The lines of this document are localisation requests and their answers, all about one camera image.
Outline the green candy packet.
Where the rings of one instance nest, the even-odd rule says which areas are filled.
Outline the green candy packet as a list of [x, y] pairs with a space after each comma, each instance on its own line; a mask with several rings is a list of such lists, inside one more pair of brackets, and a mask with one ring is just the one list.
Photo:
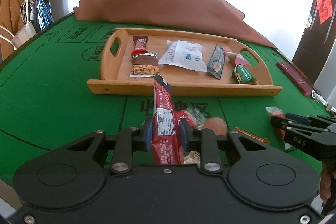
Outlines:
[[232, 76], [239, 84], [250, 84], [256, 82], [255, 77], [245, 65], [236, 65], [232, 72]]

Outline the dark wooden door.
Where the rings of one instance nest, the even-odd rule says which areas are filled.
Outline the dark wooden door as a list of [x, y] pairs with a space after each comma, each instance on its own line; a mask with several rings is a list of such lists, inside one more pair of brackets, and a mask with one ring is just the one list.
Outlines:
[[316, 0], [311, 5], [312, 23], [304, 30], [292, 62], [300, 71], [315, 83], [324, 67], [335, 41], [335, 0], [332, 0], [333, 14], [319, 23]]

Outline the red Biscoff biscuit packet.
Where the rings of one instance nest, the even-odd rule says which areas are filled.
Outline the red Biscoff biscuit packet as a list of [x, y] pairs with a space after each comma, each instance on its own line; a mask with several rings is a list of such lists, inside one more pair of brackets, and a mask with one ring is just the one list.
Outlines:
[[185, 110], [177, 111], [175, 113], [177, 125], [179, 125], [181, 119], [185, 119], [191, 128], [200, 127], [206, 121], [205, 116], [195, 107], [188, 107]]

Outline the red chocolate bar packet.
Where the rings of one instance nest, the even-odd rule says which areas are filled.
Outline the red chocolate bar packet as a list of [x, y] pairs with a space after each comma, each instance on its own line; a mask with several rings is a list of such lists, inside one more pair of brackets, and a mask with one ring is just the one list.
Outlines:
[[131, 53], [131, 57], [146, 53], [147, 41], [148, 41], [147, 36], [133, 36], [134, 49]]

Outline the pink jelly cup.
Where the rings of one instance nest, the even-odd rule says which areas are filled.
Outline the pink jelly cup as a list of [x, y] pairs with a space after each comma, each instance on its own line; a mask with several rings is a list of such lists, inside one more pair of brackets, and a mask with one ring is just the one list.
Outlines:
[[226, 122], [219, 117], [207, 118], [203, 127], [213, 130], [216, 135], [227, 135], [228, 133]]

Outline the wooden serving tray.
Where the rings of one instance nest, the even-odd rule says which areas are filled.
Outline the wooden serving tray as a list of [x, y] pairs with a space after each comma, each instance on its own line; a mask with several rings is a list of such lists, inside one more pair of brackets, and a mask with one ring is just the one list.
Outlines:
[[174, 96], [276, 96], [261, 57], [233, 38], [194, 32], [119, 28], [101, 54], [94, 94], [147, 96], [163, 79]]

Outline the white snack packet with barcode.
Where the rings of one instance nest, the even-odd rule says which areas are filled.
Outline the white snack packet with barcode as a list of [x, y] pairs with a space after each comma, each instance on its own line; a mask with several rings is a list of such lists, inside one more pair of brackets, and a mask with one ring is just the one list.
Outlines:
[[191, 71], [207, 72], [202, 60], [203, 46], [184, 40], [168, 40], [168, 49], [159, 59], [159, 65], [173, 65]]

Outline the black coffee stick sachet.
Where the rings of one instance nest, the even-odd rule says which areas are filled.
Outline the black coffee stick sachet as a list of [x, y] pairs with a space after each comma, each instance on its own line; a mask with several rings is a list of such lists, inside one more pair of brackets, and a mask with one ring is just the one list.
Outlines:
[[225, 50], [220, 45], [217, 44], [207, 64], [207, 72], [210, 75], [214, 76], [216, 79], [220, 80], [222, 77], [225, 58], [226, 58]]

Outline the brown almond chocolate bar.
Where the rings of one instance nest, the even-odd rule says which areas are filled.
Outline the brown almond chocolate bar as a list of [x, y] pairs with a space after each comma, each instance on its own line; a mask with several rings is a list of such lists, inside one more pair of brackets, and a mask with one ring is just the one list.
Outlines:
[[130, 77], [154, 77], [159, 73], [157, 53], [145, 52], [131, 57]]

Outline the red door decoration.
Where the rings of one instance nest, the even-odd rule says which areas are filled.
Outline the red door decoration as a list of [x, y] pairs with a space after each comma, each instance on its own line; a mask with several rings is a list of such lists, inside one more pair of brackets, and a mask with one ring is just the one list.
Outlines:
[[323, 24], [333, 14], [332, 0], [316, 0], [319, 23]]

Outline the red long stick sachet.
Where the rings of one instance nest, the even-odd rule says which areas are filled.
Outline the red long stick sachet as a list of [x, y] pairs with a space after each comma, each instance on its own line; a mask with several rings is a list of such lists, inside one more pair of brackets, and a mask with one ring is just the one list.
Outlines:
[[179, 124], [171, 98], [173, 87], [160, 75], [154, 76], [152, 150], [157, 164], [183, 164]]

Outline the paper shopping bag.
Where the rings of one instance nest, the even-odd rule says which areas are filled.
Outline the paper shopping bag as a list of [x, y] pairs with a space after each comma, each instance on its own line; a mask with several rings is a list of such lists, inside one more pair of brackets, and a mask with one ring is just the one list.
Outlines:
[[11, 36], [11, 39], [8, 39], [7, 37], [0, 35], [1, 39], [10, 43], [15, 50], [37, 34], [31, 22], [26, 23], [15, 35], [4, 26], [0, 26], [0, 28]]

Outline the pink snack packet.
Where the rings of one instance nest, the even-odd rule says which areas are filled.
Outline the pink snack packet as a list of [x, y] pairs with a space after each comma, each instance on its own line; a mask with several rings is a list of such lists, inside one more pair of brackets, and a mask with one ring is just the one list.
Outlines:
[[248, 61], [244, 58], [244, 56], [240, 53], [228, 52], [225, 51], [226, 56], [232, 65], [244, 65], [245, 67], [249, 65]]

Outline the brown cloth cover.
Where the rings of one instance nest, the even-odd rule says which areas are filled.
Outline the brown cloth cover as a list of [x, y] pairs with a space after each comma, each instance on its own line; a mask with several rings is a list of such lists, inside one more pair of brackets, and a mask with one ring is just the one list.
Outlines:
[[176, 28], [275, 47], [225, 0], [80, 0], [73, 10], [81, 21]]

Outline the clear cracker packet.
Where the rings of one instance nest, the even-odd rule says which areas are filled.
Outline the clear cracker packet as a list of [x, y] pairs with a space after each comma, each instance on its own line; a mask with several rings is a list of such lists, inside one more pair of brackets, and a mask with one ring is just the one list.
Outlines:
[[243, 133], [243, 134], [245, 134], [245, 135], [247, 135], [247, 136], [249, 136], [249, 137], [251, 137], [251, 138], [256, 139], [257, 141], [260, 141], [260, 142], [264, 143], [264, 144], [270, 144], [270, 140], [268, 140], [267, 138], [260, 137], [260, 136], [258, 136], [258, 135], [256, 135], [256, 134], [253, 134], [253, 133], [251, 133], [251, 132], [249, 132], [249, 131], [246, 131], [246, 130], [244, 130], [244, 129], [242, 129], [242, 128], [238, 128], [238, 127], [236, 127], [236, 128], [235, 128], [235, 131], [238, 131], [238, 132], [240, 132], [240, 133]]

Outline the red phone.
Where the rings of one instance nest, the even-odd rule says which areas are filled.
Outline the red phone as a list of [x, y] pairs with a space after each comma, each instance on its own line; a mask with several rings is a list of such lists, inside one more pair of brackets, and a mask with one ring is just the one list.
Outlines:
[[280, 62], [276, 63], [276, 66], [288, 79], [294, 84], [294, 86], [301, 92], [303, 96], [310, 97], [317, 89], [310, 84], [307, 79], [290, 63]]

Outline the red peanut snack bag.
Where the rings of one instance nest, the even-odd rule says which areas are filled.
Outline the red peanut snack bag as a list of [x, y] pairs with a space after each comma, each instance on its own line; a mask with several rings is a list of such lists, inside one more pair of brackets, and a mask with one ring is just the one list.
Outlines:
[[268, 106], [265, 108], [270, 116], [271, 125], [276, 128], [276, 132], [281, 139], [284, 139], [287, 125], [286, 117], [280, 108]]

